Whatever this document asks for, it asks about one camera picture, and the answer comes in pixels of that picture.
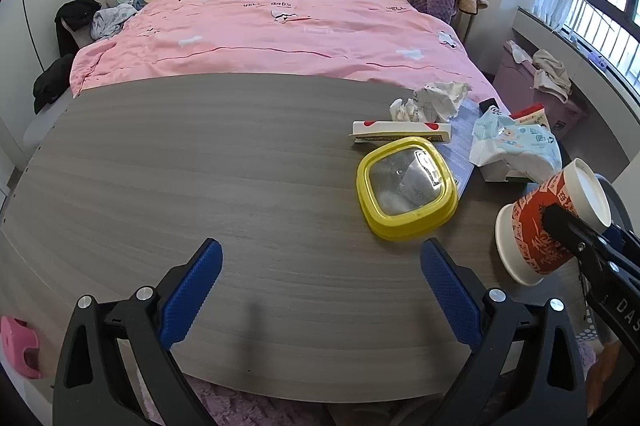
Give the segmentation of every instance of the paper cup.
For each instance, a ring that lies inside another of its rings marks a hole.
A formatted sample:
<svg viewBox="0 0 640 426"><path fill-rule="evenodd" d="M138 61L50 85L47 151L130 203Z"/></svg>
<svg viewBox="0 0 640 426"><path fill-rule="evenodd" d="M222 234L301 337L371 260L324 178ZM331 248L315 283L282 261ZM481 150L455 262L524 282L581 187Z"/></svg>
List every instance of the paper cup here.
<svg viewBox="0 0 640 426"><path fill-rule="evenodd" d="M504 206L495 221L498 253L511 277L535 285L572 254L542 228L545 207L558 203L598 233L611 225L611 210L593 171L575 159L560 173L515 203Z"/></svg>

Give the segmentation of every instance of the snack package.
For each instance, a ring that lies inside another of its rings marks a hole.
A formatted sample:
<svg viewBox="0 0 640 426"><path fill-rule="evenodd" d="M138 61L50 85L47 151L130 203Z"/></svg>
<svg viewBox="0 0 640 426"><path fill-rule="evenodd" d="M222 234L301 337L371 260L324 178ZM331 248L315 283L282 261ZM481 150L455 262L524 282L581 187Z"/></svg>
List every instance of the snack package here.
<svg viewBox="0 0 640 426"><path fill-rule="evenodd" d="M547 128L518 125L492 106L474 125L469 162L480 167L500 160L539 184L562 169L558 141Z"/></svg>
<svg viewBox="0 0 640 426"><path fill-rule="evenodd" d="M545 115L545 105L542 102L535 103L524 110L512 113L511 118L520 125L525 124L540 124L546 129L550 130L549 121Z"/></svg>

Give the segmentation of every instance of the wet wipes package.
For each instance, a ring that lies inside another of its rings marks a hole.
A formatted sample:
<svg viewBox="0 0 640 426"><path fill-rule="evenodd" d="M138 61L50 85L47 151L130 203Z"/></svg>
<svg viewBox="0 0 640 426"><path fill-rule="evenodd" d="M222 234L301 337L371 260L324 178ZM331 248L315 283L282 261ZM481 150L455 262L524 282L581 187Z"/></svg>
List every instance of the wet wipes package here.
<svg viewBox="0 0 640 426"><path fill-rule="evenodd" d="M474 125L469 162L480 167L497 161L539 184L562 169L558 141L548 129L518 125L494 106Z"/></svg>

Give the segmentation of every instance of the tissue box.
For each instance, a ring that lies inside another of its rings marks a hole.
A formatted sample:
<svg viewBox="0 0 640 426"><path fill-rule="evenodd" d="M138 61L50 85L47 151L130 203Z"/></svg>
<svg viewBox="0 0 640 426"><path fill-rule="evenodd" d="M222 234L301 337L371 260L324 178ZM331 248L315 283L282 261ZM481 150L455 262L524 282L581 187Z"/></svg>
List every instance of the tissue box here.
<svg viewBox="0 0 640 426"><path fill-rule="evenodd" d="M404 137L423 137L431 142L451 142L451 125L436 122L356 121L356 142L390 142Z"/></svg>
<svg viewBox="0 0 640 426"><path fill-rule="evenodd" d="M533 182L519 171L512 170L505 161L497 161L480 167L485 182Z"/></svg>

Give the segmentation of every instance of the screw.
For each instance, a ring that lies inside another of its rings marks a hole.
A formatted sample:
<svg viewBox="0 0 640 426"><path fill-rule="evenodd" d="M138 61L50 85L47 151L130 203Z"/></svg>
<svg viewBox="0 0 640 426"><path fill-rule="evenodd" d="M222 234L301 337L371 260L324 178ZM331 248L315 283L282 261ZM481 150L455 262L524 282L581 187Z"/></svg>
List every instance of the screw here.
<svg viewBox="0 0 640 426"><path fill-rule="evenodd" d="M557 298L553 298L551 301L549 301L549 305L551 305L551 308L555 311L562 311L564 309L564 303L562 303L562 301L560 301Z"/></svg>
<svg viewBox="0 0 640 426"><path fill-rule="evenodd" d="M78 300L78 307L80 307L81 309L85 309L87 308L89 305L91 305L91 302L94 299L91 296L82 296L79 300Z"/></svg>
<svg viewBox="0 0 640 426"><path fill-rule="evenodd" d="M140 301L148 300L151 296L154 295L154 290L151 287L140 287L138 292L136 292L136 298Z"/></svg>
<svg viewBox="0 0 640 426"><path fill-rule="evenodd" d="M505 301L507 299L507 295L500 289L491 289L489 291L489 297L497 303L501 303L502 301Z"/></svg>

